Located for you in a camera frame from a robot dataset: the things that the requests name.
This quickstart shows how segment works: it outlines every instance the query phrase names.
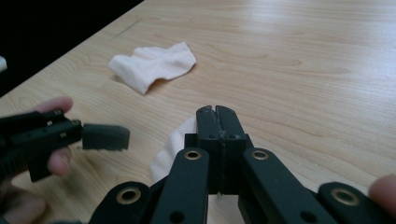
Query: white cloth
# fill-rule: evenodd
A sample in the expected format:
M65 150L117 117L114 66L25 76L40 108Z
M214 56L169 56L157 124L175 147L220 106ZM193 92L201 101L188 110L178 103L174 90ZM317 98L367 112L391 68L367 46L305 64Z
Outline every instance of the white cloth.
M176 154L184 148L184 135L186 133L196 133L195 117L187 119L169 134L163 150L155 156L149 165L154 183L169 175Z
M108 67L127 85L144 95L156 79L170 80L183 76L195 64L195 57L189 47L181 42L169 49L137 48L131 57L116 55Z

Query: wood grain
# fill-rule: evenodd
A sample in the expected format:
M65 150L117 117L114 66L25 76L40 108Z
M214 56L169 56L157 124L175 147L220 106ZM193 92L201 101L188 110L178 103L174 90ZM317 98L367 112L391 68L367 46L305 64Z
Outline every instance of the wood grain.
M5 116L71 96L67 117L124 125L130 148L72 146L70 175L15 183L47 200L37 223L88 221L117 184L153 184L149 163L185 119L225 105L307 188L340 181L366 192L396 171L395 15L390 0L146 0L0 99ZM180 41L197 64L144 96L107 68L115 55ZM235 198L211 199L208 223L241 222Z

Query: human hand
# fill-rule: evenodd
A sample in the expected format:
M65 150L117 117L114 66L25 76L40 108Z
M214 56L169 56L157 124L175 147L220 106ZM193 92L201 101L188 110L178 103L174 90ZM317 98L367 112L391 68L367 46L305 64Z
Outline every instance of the human hand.
M377 179L369 188L369 197L396 219L396 175Z
M34 110L44 113L60 109L65 113L72 106L73 100L71 98L58 97L36 106ZM70 148L66 147L54 151L49 157L49 171L54 175L66 175L71 157ZM7 178L0 184L0 216L9 224L32 223L44 213L46 204L43 199L36 195L13 186L11 180L14 176Z

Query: black mechanical linkage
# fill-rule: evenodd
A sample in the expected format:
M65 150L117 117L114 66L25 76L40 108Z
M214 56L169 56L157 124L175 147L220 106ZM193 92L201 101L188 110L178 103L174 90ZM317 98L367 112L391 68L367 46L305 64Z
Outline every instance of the black mechanical linkage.
M253 146L231 109L204 106L196 118L197 132L186 134L184 149L167 177L151 187L138 182L117 185L89 224L206 223L208 195L218 193L238 195L239 210L249 224L396 223L349 185L323 184L318 194L303 187L274 153ZM89 141L85 147L116 150L127 147L129 139L129 132L120 127L83 128L59 111L0 119L0 128L2 180L25 164L33 180L46 176L51 151L81 136Z
M274 153L253 146L231 109L217 106L213 111L205 106L197 110L196 118L197 132L186 134L185 149L177 154L169 176L151 186L145 197L148 206L136 211L142 218L100 222L97 217L125 215L114 211L117 206L108 206L106 212L95 212L90 224L206 223L207 195L218 192L238 195L248 224L395 223L348 185L324 184L318 194L303 187ZM114 202L112 195L99 208Z

